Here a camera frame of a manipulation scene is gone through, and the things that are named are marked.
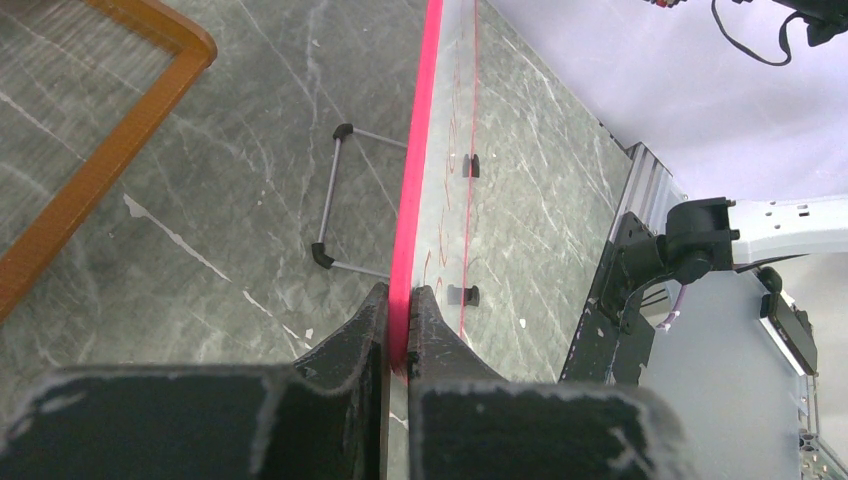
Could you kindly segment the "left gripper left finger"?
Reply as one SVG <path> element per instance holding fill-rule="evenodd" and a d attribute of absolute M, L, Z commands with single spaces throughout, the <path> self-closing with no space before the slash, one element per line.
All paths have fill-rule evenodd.
<path fill-rule="evenodd" d="M 291 363 L 51 372 L 1 434 L 5 479 L 382 479 L 388 288 Z"/>

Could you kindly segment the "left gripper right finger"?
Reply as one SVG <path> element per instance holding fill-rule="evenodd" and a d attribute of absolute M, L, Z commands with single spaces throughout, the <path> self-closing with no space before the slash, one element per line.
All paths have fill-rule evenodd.
<path fill-rule="evenodd" d="M 447 325 L 430 287 L 410 307 L 411 478 L 688 477 L 684 429 L 653 392 L 508 381 Z"/>

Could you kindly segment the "pink-framed whiteboard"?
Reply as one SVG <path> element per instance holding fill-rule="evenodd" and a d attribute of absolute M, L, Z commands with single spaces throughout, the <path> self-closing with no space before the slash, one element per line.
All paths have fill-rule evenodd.
<path fill-rule="evenodd" d="M 426 5 L 388 297 L 391 368 L 408 379 L 413 293 L 433 290 L 448 325 L 464 328 L 471 159 L 477 93 L 475 1 Z"/>

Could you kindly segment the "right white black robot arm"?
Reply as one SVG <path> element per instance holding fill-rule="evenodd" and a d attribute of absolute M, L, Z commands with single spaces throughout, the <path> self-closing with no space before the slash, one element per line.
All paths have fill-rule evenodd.
<path fill-rule="evenodd" d="M 626 233 L 612 250 L 599 309 L 627 325 L 635 298 L 657 283 L 689 285 L 713 271 L 847 250 L 844 195 L 793 201 L 686 201 L 671 208 L 662 234 Z"/>

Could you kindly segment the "wooden three-tier shelf rack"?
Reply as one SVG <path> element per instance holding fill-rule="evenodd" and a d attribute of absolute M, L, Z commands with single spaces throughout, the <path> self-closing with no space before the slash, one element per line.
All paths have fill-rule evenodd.
<path fill-rule="evenodd" d="M 173 60 L 83 162 L 1 259 L 5 319 L 99 204 L 118 177 L 217 57 L 211 35 L 161 1 L 89 5 L 171 53 Z"/>

